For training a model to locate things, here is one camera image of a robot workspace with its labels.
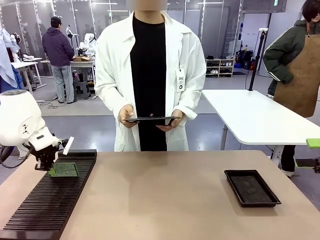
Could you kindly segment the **person's right hand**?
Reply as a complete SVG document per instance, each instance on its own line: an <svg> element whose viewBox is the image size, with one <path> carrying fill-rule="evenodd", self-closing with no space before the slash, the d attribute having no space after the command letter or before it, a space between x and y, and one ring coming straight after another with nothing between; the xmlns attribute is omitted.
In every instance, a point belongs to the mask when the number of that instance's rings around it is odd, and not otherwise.
<svg viewBox="0 0 320 240"><path fill-rule="evenodd" d="M121 108L118 114L118 121L126 128L130 129L134 127L137 122L128 122L126 119L131 118L134 115L134 108L131 104L127 104Z"/></svg>

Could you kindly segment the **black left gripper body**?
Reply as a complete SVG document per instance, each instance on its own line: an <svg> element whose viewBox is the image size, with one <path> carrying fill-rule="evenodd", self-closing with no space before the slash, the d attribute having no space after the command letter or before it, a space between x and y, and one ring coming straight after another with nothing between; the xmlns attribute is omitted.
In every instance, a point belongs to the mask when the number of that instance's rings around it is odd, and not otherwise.
<svg viewBox="0 0 320 240"><path fill-rule="evenodd" d="M41 162L41 171L49 171L54 160L56 159L56 152L60 150L60 143L55 146L49 145L41 150L34 150L33 155L36 158L37 163Z"/></svg>

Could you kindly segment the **person's left hand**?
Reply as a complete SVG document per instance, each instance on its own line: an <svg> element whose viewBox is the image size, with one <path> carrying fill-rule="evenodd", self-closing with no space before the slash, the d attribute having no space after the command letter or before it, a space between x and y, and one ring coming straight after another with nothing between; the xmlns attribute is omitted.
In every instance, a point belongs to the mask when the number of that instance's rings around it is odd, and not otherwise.
<svg viewBox="0 0 320 240"><path fill-rule="evenodd" d="M173 119L168 125L157 125L156 127L164 132L171 131L179 125L181 120L185 117L185 114L181 110L175 109L172 112L172 116L175 117L175 119Z"/></svg>

